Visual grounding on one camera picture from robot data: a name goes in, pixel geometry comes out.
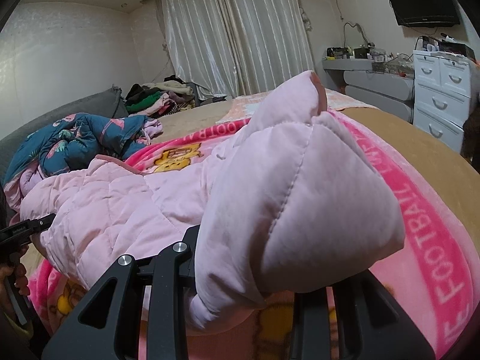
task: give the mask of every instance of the white wall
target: white wall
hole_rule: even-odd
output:
[[[169,55],[163,49],[165,37],[158,25],[155,1],[146,0],[145,5],[135,9],[129,17],[143,82],[157,83],[175,74]]]
[[[300,0],[300,5],[310,19],[312,31],[307,35],[313,54],[315,69],[323,85],[336,89],[330,76],[322,68],[322,59],[326,56],[327,47],[340,46],[340,30],[335,18],[336,12],[331,0]]]
[[[386,49],[387,52],[410,55],[417,38],[423,35],[419,32],[425,34],[433,34],[434,32],[434,28],[416,28],[419,31],[417,32],[414,29],[399,26],[389,0],[338,0],[338,4],[345,21],[359,23],[363,27],[367,38],[374,42],[377,47]],[[335,10],[338,17],[339,13],[336,6]],[[452,28],[439,28],[436,31],[437,37],[440,37],[440,32],[448,33],[458,41],[468,44],[475,51],[477,57],[480,57],[480,39],[462,9],[460,9],[460,14],[463,23]],[[342,31],[344,23],[340,24],[339,22],[339,28]],[[362,43],[362,36],[358,30],[347,26],[346,44],[357,47]]]
[[[143,81],[129,15],[75,3],[21,4],[0,32],[0,139],[63,104]]]

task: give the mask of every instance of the silver screw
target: silver screw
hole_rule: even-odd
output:
[[[131,256],[129,256],[128,254],[124,254],[123,256],[120,256],[120,258],[118,259],[118,263],[121,266],[127,266],[128,264],[131,263]]]
[[[187,248],[188,245],[185,242],[177,242],[175,245],[173,245],[173,250],[177,253],[182,253],[183,251],[186,251]]]

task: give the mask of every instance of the beige bed sheet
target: beige bed sheet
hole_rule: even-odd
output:
[[[160,143],[213,126],[230,110],[231,100],[204,105],[160,118]],[[350,108],[343,113],[360,122],[390,145],[430,183],[469,232],[480,252],[480,175],[457,153],[396,116],[378,109]],[[42,257],[31,247],[22,259],[30,274]]]

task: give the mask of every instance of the gray pillow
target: gray pillow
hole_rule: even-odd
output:
[[[39,128],[53,123],[63,117],[79,112],[86,112],[87,114],[100,115],[105,117],[121,118],[127,117],[128,112],[121,99],[122,90],[118,87],[111,87],[110,89],[96,93],[83,99],[62,105],[39,116],[38,118],[28,122],[15,130],[10,135],[0,140],[0,180],[3,185],[3,178],[7,171],[8,165],[17,151],[20,144],[32,132]]]

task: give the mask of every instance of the television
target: television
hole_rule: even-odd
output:
[[[453,0],[390,0],[397,23],[406,27],[452,27],[460,24]]]

